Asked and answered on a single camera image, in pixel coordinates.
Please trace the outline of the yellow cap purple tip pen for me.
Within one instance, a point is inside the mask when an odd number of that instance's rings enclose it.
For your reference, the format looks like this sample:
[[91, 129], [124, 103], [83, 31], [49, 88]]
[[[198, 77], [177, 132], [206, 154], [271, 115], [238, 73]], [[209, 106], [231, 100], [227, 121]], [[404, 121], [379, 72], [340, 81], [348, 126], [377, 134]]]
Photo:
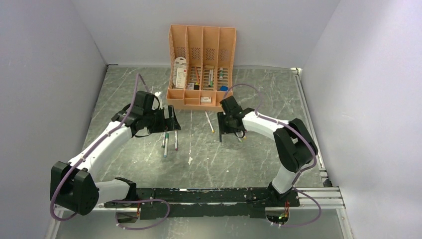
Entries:
[[174, 134], [175, 134], [175, 150], [178, 151], [178, 148], [179, 148], [179, 144], [178, 144], [178, 131], [175, 130], [174, 131]]

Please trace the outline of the pink cap yellow tip pen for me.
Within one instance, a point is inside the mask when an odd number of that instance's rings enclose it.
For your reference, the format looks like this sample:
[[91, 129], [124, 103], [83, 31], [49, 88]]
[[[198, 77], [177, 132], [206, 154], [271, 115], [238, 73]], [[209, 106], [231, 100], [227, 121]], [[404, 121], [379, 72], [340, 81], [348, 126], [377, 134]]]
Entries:
[[211, 122], [211, 119], [210, 119], [210, 117], [209, 117], [208, 112], [206, 112], [206, 111], [205, 111], [205, 115], [206, 115], [206, 118], [207, 118], [207, 121], [208, 121], [208, 124], [209, 124], [209, 126], [210, 126], [210, 128], [211, 128], [212, 133], [215, 133], [215, 130], [214, 130], [214, 127], [213, 127], [213, 125], [212, 125], [212, 122]]

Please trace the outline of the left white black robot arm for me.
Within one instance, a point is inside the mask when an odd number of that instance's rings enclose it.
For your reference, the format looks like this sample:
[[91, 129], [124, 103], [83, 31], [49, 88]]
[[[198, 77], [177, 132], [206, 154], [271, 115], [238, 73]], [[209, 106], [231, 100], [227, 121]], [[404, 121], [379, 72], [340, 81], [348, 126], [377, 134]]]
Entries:
[[173, 105], [154, 107], [159, 98], [138, 91], [132, 102], [117, 112], [106, 129], [85, 150], [68, 162], [58, 161], [51, 168], [50, 212], [56, 205], [75, 214], [87, 215], [101, 203], [118, 202], [125, 207], [136, 204], [136, 183], [116, 177], [95, 182], [99, 169], [115, 151], [146, 129], [147, 134], [181, 130]]

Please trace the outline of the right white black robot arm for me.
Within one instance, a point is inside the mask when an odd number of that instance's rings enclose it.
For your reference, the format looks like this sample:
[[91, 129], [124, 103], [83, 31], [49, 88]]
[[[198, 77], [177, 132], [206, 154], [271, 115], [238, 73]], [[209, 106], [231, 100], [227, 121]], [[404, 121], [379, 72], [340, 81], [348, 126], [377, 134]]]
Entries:
[[279, 120], [252, 108], [243, 109], [234, 96], [221, 100], [220, 105], [223, 109], [217, 114], [220, 135], [233, 133], [242, 138], [246, 132], [255, 132], [274, 141], [281, 167], [269, 184], [268, 198], [272, 205], [281, 206], [301, 173], [317, 163], [318, 148], [304, 122]]

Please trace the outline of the green cap pen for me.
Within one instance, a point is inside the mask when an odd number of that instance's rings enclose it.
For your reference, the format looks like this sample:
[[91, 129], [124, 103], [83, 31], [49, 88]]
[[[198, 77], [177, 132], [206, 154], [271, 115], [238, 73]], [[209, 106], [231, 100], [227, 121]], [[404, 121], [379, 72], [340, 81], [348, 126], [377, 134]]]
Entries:
[[169, 147], [169, 133], [165, 133], [164, 137], [164, 157], [166, 158], [168, 156], [168, 147]]

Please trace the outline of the white packet in organizer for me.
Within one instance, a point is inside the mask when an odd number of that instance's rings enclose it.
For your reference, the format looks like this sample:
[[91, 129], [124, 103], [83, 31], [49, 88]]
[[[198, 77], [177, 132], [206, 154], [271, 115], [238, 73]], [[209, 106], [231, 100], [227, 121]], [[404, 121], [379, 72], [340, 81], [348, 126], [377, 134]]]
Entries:
[[187, 61], [183, 57], [178, 57], [174, 61], [173, 86], [176, 89], [184, 89], [187, 78]]

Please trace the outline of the orange desk organizer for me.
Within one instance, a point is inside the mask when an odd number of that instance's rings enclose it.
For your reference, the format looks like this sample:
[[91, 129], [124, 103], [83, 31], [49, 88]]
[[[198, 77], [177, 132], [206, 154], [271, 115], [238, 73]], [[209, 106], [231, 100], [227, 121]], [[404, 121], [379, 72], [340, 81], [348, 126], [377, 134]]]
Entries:
[[[167, 102], [180, 110], [222, 110], [220, 101], [233, 94], [232, 71], [236, 48], [233, 27], [171, 25], [169, 30], [171, 75]], [[174, 61], [187, 61], [184, 89], [173, 86]], [[228, 86], [228, 91], [220, 91]], [[201, 97], [211, 97], [211, 103], [201, 103]]]

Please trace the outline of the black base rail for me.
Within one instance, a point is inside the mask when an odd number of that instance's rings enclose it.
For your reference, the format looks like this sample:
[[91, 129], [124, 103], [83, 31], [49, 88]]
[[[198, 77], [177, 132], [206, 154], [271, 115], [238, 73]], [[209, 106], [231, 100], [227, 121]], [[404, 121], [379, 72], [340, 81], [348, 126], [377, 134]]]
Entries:
[[137, 188], [139, 203], [107, 202], [105, 208], [128, 208], [140, 213], [142, 220], [165, 215], [181, 217], [248, 216], [265, 219], [268, 208], [298, 207], [296, 191], [278, 194], [267, 187], [255, 188]]

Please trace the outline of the aluminium frame rail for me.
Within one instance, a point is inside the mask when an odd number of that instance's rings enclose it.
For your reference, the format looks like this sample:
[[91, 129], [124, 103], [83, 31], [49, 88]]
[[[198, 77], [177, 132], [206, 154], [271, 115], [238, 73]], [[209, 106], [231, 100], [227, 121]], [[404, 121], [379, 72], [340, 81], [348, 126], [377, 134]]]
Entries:
[[[312, 138], [314, 139], [316, 146], [319, 147], [316, 131], [314, 129], [308, 103], [301, 82], [302, 70], [300, 68], [291, 68], [291, 71], [293, 73], [297, 90], [300, 95], [301, 104], [303, 107], [304, 115], [306, 117], [306, 125], [310, 131]], [[345, 209], [345, 204], [340, 189], [338, 187], [333, 187], [330, 183], [330, 178], [321, 152], [322, 150], [319, 149], [317, 155], [318, 162], [313, 168], [318, 170], [317, 175], [321, 182], [321, 186], [301, 188], [300, 190], [314, 198], [323, 209]]]

